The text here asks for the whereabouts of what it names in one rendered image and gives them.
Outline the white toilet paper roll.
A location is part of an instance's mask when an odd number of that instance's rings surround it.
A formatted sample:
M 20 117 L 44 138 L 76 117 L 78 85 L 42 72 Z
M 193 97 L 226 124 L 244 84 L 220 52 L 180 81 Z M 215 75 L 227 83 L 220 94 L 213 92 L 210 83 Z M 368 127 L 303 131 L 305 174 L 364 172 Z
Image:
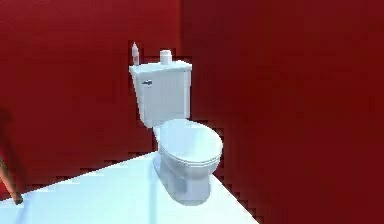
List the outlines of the white toilet paper roll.
M 169 65 L 172 62 L 172 52 L 169 49 L 160 51 L 160 63 L 162 65 Z

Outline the white spray bottle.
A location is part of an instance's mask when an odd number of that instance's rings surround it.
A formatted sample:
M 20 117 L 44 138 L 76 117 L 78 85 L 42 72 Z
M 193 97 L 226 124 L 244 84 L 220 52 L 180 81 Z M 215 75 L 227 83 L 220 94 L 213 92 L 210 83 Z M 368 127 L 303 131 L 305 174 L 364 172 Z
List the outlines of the white spray bottle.
M 133 42 L 133 45 L 132 45 L 132 62 L 133 62 L 134 66 L 138 66 L 140 64 L 139 59 L 140 59 L 139 48 L 137 47 L 136 43 Z

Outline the brown wooden stick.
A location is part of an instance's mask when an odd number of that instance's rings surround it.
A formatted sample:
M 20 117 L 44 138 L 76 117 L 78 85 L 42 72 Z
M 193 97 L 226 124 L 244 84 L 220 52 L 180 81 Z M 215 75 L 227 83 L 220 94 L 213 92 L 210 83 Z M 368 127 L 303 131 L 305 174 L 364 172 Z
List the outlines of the brown wooden stick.
M 8 171 L 4 161 L 0 157 L 0 180 L 4 183 L 5 188 L 9 192 L 13 202 L 16 205 L 23 203 L 23 197 L 20 192 L 17 190 L 16 184 L 13 181 L 10 172 Z

